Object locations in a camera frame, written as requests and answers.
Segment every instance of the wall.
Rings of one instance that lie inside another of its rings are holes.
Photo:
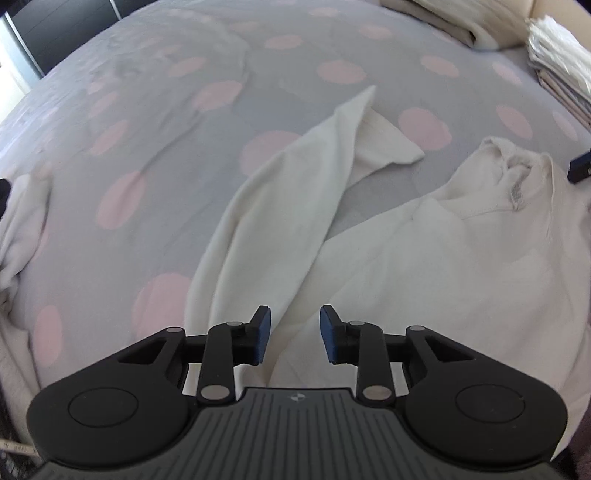
[[[10,70],[19,87],[25,92],[41,78],[12,31],[6,16],[0,18],[0,64]]]

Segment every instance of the logo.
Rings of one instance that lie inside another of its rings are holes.
[[[298,402],[299,403],[299,402],[305,400],[306,399],[306,396],[303,393],[298,392],[298,393],[292,395],[290,397],[290,399],[293,400],[294,402]]]

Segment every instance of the pink polka dot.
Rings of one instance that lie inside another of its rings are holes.
[[[259,22],[237,22],[230,25],[230,30],[236,33],[248,33],[256,30],[259,25]]]
[[[154,56],[155,57],[165,57],[166,55],[171,55],[180,49],[181,45],[169,45],[168,47],[163,47],[158,50]]]
[[[125,135],[125,132],[127,132],[128,127],[129,122],[127,120],[120,120],[114,125],[111,125],[99,136],[99,138],[96,139],[95,144],[92,145],[89,150],[90,154],[98,157],[108,152],[117,143],[119,143],[119,141]]]
[[[433,35],[435,35],[437,38],[439,38],[439,40],[443,40],[447,43],[453,43],[454,45],[463,45],[462,42],[460,42],[459,40],[456,40],[455,38],[448,35],[447,33],[442,32],[441,30],[433,30]]]
[[[523,113],[514,109],[511,106],[499,105],[496,107],[496,114],[509,130],[515,135],[526,140],[530,140],[533,137],[530,123],[527,118],[524,117]]]
[[[372,40],[386,40],[387,38],[392,37],[392,32],[389,30],[389,28],[380,27],[379,25],[361,25],[357,31],[364,37],[371,38]]]
[[[312,17],[336,17],[338,14],[339,11],[332,7],[321,7],[310,10]]]
[[[250,177],[260,166],[267,163],[277,152],[293,143],[300,136],[293,132],[273,130],[257,135],[250,140],[240,153],[240,169]]]
[[[437,73],[438,75],[445,75],[446,77],[459,77],[460,72],[457,67],[450,61],[447,61],[441,57],[432,57],[425,55],[421,59],[421,65],[427,70]]]
[[[132,309],[132,324],[138,339],[171,326],[182,326],[191,279],[165,273],[150,280],[139,292]]]
[[[48,240],[48,228],[47,225],[43,229],[41,236],[39,237],[39,244],[37,245],[37,250],[35,250],[35,254],[31,258],[31,262],[35,261],[37,258],[41,256],[43,250],[45,250],[45,246],[47,245]]]
[[[108,109],[119,98],[118,92],[107,93],[103,98],[97,100],[93,106],[90,107],[88,118],[94,118]]]
[[[181,60],[170,67],[168,70],[168,76],[171,78],[184,77],[189,73],[199,70],[201,67],[203,67],[204,63],[205,59],[203,57],[191,57],[189,59]]]
[[[299,35],[279,35],[278,37],[269,38],[265,42],[265,48],[287,50],[289,48],[299,47],[301,44],[302,39]]]
[[[146,181],[139,171],[120,177],[103,195],[96,211],[98,226],[114,230],[131,218],[144,196]]]
[[[499,77],[506,80],[507,82],[510,82],[513,85],[521,85],[521,79],[517,76],[515,71],[509,68],[507,65],[503,65],[501,62],[495,61],[492,64],[492,68]]]
[[[573,124],[571,124],[562,114],[558,112],[552,112],[552,116],[554,117],[556,125],[558,125],[558,127],[562,130],[562,133],[564,133],[574,142],[576,142],[579,139],[579,136],[577,135],[577,131],[574,129]]]
[[[33,330],[33,357],[37,365],[47,368],[55,363],[61,353],[61,336],[60,312],[48,305],[37,315]]]
[[[88,94],[93,94],[96,92],[100,92],[103,88],[105,88],[105,81],[104,80],[95,80],[92,83],[89,83],[88,87],[86,87],[86,91]]]
[[[423,108],[409,108],[398,117],[404,135],[423,150],[440,150],[452,141],[447,125]]]
[[[242,90],[242,84],[234,80],[206,85],[193,99],[193,106],[200,112],[230,105]]]
[[[350,85],[365,80],[365,72],[361,67],[344,60],[333,60],[322,63],[316,72],[323,80],[341,85]]]

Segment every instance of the white sweatshirt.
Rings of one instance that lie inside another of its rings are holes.
[[[424,325],[555,388],[569,409],[559,452],[591,392],[585,205],[548,155],[491,138],[442,188],[324,242],[359,150],[374,167],[420,156],[381,117],[380,128],[358,129],[373,94],[339,107],[238,191],[191,284],[188,332],[248,321],[266,304],[265,362],[242,368],[239,388],[354,387],[355,367],[328,363],[323,304],[386,333]]]

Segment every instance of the bed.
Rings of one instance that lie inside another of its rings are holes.
[[[484,137],[565,170],[591,148],[523,48],[475,53],[356,0],[160,0],[75,51],[0,126],[0,173],[53,167],[13,310],[41,386],[182,325],[239,186],[369,85],[426,156],[350,188],[329,236],[441,186]]]

